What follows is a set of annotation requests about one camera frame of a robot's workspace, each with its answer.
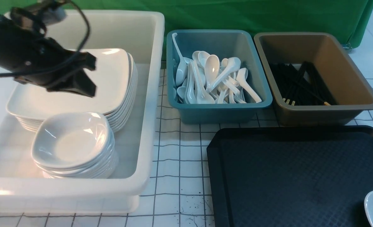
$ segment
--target blue plastic bin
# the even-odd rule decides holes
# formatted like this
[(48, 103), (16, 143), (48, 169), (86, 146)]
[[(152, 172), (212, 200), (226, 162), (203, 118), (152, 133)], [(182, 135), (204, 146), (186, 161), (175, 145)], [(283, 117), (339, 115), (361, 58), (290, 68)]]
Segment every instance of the blue plastic bin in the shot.
[[(179, 56), (172, 41), (175, 38), (182, 56), (192, 58), (196, 50), (204, 50), (217, 55), (219, 59), (238, 57), (241, 68), (248, 69), (248, 84), (261, 97), (262, 102), (255, 103), (244, 93), (247, 103), (235, 104), (182, 104), (176, 98), (175, 75)], [(184, 124), (242, 123), (248, 122), (257, 109), (271, 105), (272, 94), (266, 80), (257, 50), (251, 36), (242, 30), (175, 30), (167, 35), (166, 69), (169, 104), (179, 111)]]

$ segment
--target white plastic bin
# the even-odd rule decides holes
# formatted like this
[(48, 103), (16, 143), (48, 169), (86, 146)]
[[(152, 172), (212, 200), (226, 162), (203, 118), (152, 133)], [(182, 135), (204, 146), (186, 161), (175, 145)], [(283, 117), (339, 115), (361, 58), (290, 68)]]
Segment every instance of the white plastic bin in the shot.
[[(126, 126), (115, 134), (120, 163), (110, 179), (46, 179), (31, 160), (34, 133), (6, 113), (11, 79), (0, 79), (0, 212), (128, 213), (150, 178), (164, 16), (155, 12), (84, 10), (91, 24), (86, 49), (122, 48), (139, 72), (136, 101)], [(48, 28), (48, 36), (75, 49), (85, 25), (74, 10)]]

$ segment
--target gray plastic bin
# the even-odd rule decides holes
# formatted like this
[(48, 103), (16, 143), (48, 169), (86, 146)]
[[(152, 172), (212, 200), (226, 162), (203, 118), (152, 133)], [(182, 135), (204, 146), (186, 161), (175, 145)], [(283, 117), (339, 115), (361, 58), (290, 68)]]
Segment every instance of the gray plastic bin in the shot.
[[(280, 124), (345, 125), (373, 109), (373, 89), (335, 37), (315, 32), (259, 33), (254, 37), (274, 96)], [(338, 105), (292, 106), (283, 102), (270, 63), (312, 62)]]
[[(247, 82), (263, 100), (255, 103), (245, 93), (248, 103), (240, 104), (182, 104), (174, 97), (175, 75), (179, 56), (172, 42), (172, 34), (177, 33), (176, 42), (184, 57), (192, 58), (196, 50), (204, 50), (217, 55), (219, 59), (238, 57), (241, 67), (249, 71)], [(185, 124), (240, 123), (253, 118), (257, 109), (271, 105), (273, 97), (266, 80), (258, 53), (251, 36), (241, 30), (175, 30), (167, 35), (166, 69), (169, 104), (179, 111)]]

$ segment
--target brown bin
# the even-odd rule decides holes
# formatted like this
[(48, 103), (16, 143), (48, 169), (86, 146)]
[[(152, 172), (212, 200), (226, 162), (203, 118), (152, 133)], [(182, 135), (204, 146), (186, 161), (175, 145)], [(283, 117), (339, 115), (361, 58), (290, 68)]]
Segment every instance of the brown bin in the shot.
[[(373, 109), (373, 89), (335, 37), (316, 32), (259, 33), (254, 42), (282, 125), (345, 125)], [(270, 63), (312, 62), (338, 105), (292, 106), (283, 102)]]

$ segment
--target black serving tray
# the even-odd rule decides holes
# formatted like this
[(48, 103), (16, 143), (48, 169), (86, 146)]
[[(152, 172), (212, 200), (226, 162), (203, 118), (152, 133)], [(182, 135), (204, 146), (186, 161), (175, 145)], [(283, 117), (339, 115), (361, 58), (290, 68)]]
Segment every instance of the black serving tray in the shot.
[(368, 227), (373, 128), (227, 128), (207, 148), (216, 227)]

